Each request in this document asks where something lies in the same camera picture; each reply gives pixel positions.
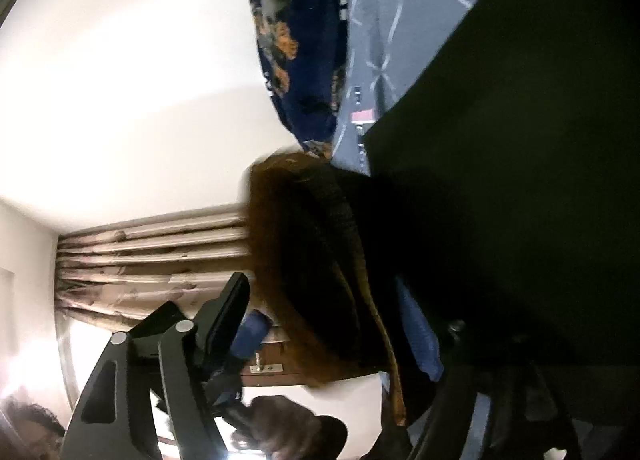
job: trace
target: floral fabric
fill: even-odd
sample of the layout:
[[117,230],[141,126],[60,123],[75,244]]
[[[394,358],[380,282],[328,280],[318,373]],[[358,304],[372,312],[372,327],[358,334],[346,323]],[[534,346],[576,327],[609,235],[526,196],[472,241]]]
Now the floral fabric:
[[329,156],[344,84],[347,0],[249,2],[281,122],[306,151]]

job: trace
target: ceiling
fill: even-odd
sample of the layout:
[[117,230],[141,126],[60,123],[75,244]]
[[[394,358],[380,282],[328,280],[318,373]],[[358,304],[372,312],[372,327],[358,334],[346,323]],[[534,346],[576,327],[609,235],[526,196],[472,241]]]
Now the ceiling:
[[247,0],[18,0],[0,29],[0,199],[60,233],[238,201],[293,144]]

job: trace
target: person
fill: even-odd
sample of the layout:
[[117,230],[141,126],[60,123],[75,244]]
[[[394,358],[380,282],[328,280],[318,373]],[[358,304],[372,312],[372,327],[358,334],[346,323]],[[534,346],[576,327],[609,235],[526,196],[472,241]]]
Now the person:
[[65,428],[39,404],[0,406],[0,460],[58,460]]

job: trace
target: beige curtain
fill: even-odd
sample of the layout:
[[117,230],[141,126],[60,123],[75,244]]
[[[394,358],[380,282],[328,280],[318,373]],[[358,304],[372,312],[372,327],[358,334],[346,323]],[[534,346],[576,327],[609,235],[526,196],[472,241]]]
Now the beige curtain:
[[193,317],[234,271],[252,278],[239,210],[62,237],[56,265],[56,309],[110,331],[168,300]]

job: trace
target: bolt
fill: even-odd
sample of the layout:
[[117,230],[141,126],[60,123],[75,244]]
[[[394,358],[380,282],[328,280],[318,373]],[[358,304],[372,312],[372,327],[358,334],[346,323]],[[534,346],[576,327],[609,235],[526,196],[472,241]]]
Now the bolt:
[[127,334],[125,332],[118,332],[111,336],[112,345],[121,345],[126,340],[127,340]]
[[178,321],[175,324],[175,329],[181,334],[190,332],[193,328],[193,321],[189,321],[188,319],[183,319],[182,321]]

